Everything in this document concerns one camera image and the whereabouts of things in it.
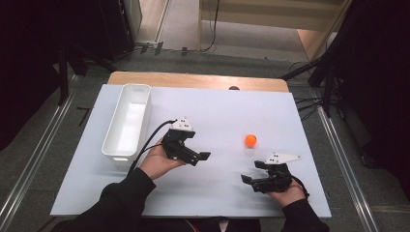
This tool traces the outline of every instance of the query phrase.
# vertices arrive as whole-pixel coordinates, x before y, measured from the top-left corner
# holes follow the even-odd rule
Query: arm
[[[292,181],[289,189],[285,192],[268,192],[282,207],[286,217],[282,232],[328,232],[330,228],[322,222],[311,209],[308,200],[305,199],[301,186]]]
[[[156,187],[153,180],[183,164],[180,160],[168,159],[162,146],[152,148],[131,175],[121,183],[104,188],[99,202],[76,219],[57,224],[52,232],[135,231],[145,200]]]

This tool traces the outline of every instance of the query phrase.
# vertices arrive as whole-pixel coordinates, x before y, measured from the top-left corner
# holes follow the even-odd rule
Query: white plastic bin
[[[102,145],[102,152],[115,164],[131,165],[146,141],[151,115],[151,87],[123,86]]]

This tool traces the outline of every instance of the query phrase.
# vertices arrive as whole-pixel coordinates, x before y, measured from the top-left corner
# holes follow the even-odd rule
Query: white tabletop
[[[121,85],[104,85],[51,210],[53,216],[79,215],[93,206],[103,188],[121,182],[121,169],[103,155],[102,145],[118,101]],[[155,181],[143,212],[147,217],[262,218],[282,217],[279,205],[253,192],[241,174],[266,178],[254,167],[273,152],[301,156],[288,163],[310,193],[309,203],[321,218],[331,212],[314,164],[301,120],[290,93],[153,87],[147,137],[167,120],[187,117],[196,135],[186,140],[195,152],[211,152],[197,166],[171,170]],[[167,132],[159,131],[155,143]],[[257,136],[249,149],[246,134]]]

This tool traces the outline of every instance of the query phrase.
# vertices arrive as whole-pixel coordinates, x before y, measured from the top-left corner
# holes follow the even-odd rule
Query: ping pong ball
[[[253,147],[256,144],[256,140],[256,136],[250,133],[245,137],[245,144],[249,147]]]

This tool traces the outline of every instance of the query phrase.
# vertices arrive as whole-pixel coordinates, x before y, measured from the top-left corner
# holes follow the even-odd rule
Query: hand
[[[144,171],[152,180],[155,180],[175,167],[184,165],[179,159],[169,159],[166,156],[162,145],[153,147],[148,152],[144,161],[139,165],[139,168]]]
[[[292,183],[290,183],[290,186],[286,191],[284,192],[273,191],[273,192],[267,192],[267,194],[271,196],[272,198],[276,199],[282,208],[295,201],[305,199],[305,194],[304,194],[304,191],[302,190],[302,187],[293,179],[292,179]]]

